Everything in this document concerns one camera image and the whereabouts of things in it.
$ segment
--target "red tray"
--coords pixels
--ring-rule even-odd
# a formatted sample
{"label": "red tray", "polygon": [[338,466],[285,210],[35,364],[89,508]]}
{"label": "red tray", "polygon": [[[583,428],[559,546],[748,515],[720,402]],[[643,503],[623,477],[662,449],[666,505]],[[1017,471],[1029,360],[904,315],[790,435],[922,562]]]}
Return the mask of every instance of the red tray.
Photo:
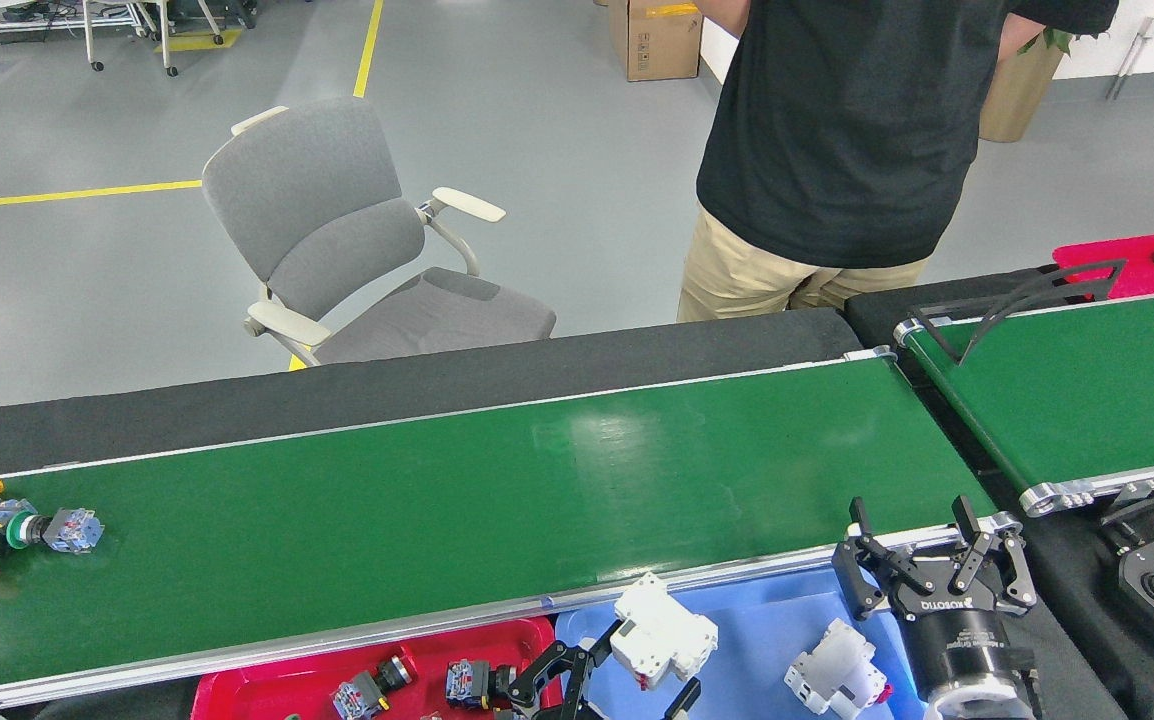
{"label": "red tray", "polygon": [[[1124,258],[1124,272],[1115,283],[1109,297],[1154,295],[1154,234],[1125,237],[1122,240],[1103,240],[1082,245],[1066,245],[1052,250],[1052,261],[1061,268],[1074,268],[1099,260]],[[1104,278],[1108,272],[1076,273],[1071,282],[1092,282]]]}
{"label": "red tray", "polygon": [[[377,663],[392,655],[403,657],[414,670],[409,687],[389,693],[390,710],[377,720],[417,720],[439,712],[444,720],[487,720],[489,712],[454,710],[444,700],[444,678],[449,662],[487,660],[526,666],[550,643],[555,630],[546,618],[510,620],[508,623],[427,635],[407,642],[379,644],[301,657],[297,660],[253,665],[203,676],[194,695],[190,720],[338,720],[334,692],[361,670],[375,672]],[[542,706],[562,702],[559,683],[550,683],[541,696]]]}

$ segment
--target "black t-shirt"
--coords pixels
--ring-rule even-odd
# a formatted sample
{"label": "black t-shirt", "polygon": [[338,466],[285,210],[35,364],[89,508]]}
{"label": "black t-shirt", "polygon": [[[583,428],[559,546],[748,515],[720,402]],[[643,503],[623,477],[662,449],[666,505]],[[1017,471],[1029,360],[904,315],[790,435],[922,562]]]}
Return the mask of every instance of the black t-shirt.
{"label": "black t-shirt", "polygon": [[1118,0],[751,0],[697,177],[742,240],[829,268],[932,254],[1011,12],[1077,35]]}

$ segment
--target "cardboard box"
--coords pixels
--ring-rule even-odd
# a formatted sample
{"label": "cardboard box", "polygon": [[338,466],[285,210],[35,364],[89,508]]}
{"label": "cardboard box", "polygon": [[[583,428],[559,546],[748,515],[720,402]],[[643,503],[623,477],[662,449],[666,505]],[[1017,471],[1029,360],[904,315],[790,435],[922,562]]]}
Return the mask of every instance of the cardboard box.
{"label": "cardboard box", "polygon": [[612,0],[608,28],[628,81],[697,77],[700,10],[679,0]]}

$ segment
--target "blue tray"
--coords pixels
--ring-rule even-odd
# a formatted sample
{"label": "blue tray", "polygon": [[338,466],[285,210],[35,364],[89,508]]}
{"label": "blue tray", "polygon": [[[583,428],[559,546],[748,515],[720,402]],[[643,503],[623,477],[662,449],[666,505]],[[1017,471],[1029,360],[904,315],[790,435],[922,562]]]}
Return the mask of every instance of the blue tray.
{"label": "blue tray", "polygon": [[[672,593],[688,610],[719,625],[719,648],[702,667],[700,699],[690,720],[814,720],[782,678],[800,652],[811,651],[834,618],[848,620],[875,646],[871,662],[887,675],[893,696],[861,712],[857,720],[919,720],[924,703],[915,696],[911,666],[891,612],[877,612],[865,623],[848,618],[839,584],[829,568],[802,570]],[[597,638],[613,623],[613,603],[563,612],[555,637],[568,644]],[[651,720],[683,683],[667,675],[654,692],[642,692],[631,674],[609,657],[587,685],[587,700],[613,720]],[[838,720],[834,712],[827,719]]]}

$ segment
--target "khaki pants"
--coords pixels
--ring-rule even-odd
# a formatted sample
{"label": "khaki pants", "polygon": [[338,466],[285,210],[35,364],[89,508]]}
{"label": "khaki pants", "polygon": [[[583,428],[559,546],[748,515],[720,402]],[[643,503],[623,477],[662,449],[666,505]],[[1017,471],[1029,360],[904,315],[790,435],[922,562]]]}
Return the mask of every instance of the khaki pants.
{"label": "khaki pants", "polygon": [[926,263],[928,258],[862,270],[805,265],[743,241],[702,209],[683,265],[679,322],[742,318],[823,305],[841,310],[845,300],[862,292],[912,286]]}

